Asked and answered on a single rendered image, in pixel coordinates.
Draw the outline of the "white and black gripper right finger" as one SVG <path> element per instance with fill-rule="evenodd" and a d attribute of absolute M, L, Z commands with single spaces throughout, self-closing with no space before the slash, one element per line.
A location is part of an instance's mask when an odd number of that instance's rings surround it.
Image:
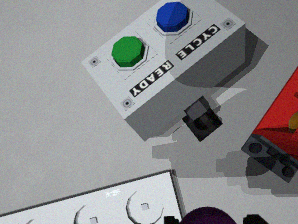
<path fill-rule="evenodd" d="M 243 224 L 269 224 L 258 214 L 248 214 L 243 218 Z"/>

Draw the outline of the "grey two-button control box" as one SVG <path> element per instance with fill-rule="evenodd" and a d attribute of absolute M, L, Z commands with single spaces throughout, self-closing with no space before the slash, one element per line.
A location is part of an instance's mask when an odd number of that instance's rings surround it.
<path fill-rule="evenodd" d="M 81 63 L 144 141 L 184 111 L 201 142 L 223 124 L 203 95 L 245 62 L 245 28 L 215 0 L 160 0 Z"/>

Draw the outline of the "light grey tray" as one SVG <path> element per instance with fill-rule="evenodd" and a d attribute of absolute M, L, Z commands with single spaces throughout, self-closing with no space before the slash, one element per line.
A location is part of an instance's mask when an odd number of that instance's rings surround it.
<path fill-rule="evenodd" d="M 0 224 L 164 224 L 181 216 L 168 170 L 0 215 Z"/>

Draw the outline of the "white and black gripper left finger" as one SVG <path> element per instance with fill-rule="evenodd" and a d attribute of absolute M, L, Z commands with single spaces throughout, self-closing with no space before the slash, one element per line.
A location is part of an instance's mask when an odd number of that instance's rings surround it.
<path fill-rule="evenodd" d="M 174 216 L 164 216 L 164 224 L 180 224 L 180 222 Z"/>

